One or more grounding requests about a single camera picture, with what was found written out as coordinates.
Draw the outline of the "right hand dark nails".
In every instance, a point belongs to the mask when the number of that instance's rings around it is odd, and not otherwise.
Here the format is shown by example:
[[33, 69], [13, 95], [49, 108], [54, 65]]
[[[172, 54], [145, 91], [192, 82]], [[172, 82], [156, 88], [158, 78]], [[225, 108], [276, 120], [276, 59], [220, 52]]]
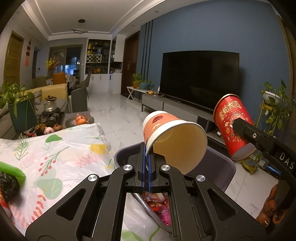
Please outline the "right hand dark nails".
[[278, 185], [274, 185], [270, 191], [269, 196], [264, 202], [263, 208], [257, 216], [256, 220], [266, 228], [271, 223], [278, 225], [281, 223], [283, 218], [289, 209], [279, 209], [278, 203], [275, 201], [275, 196], [278, 191]]

